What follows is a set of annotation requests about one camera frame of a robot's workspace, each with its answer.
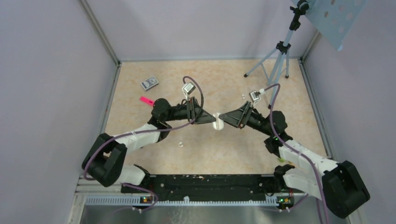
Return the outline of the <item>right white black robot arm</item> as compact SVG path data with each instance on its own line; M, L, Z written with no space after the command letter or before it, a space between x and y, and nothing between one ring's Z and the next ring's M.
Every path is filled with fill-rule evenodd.
M279 192L298 189L324 202L339 218L346 218L371 198L356 166L321 156L301 145L286 133L288 127L281 111L270 110L267 117L250 102L219 115L226 124L242 129L246 126L268 135L266 149L290 165L275 169L274 187Z

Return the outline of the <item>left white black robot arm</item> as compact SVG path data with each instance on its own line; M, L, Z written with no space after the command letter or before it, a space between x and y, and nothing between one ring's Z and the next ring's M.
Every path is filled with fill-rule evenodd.
M164 140L175 130L168 122L176 120L187 120L188 125L216 122L195 97L176 106L159 98L153 104L150 120L140 128L116 136L102 133L97 137L82 163L84 178L103 187L128 183L137 192L146 192L150 186L148 172L138 165L125 165L125 158L128 153Z

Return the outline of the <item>white earbud charging case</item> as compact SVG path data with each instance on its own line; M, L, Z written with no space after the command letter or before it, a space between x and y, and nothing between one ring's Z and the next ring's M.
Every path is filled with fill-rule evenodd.
M224 121L219 118L220 112L216 112L213 114L213 117L216 119L214 122L212 122L212 126L215 130L220 131L224 129Z

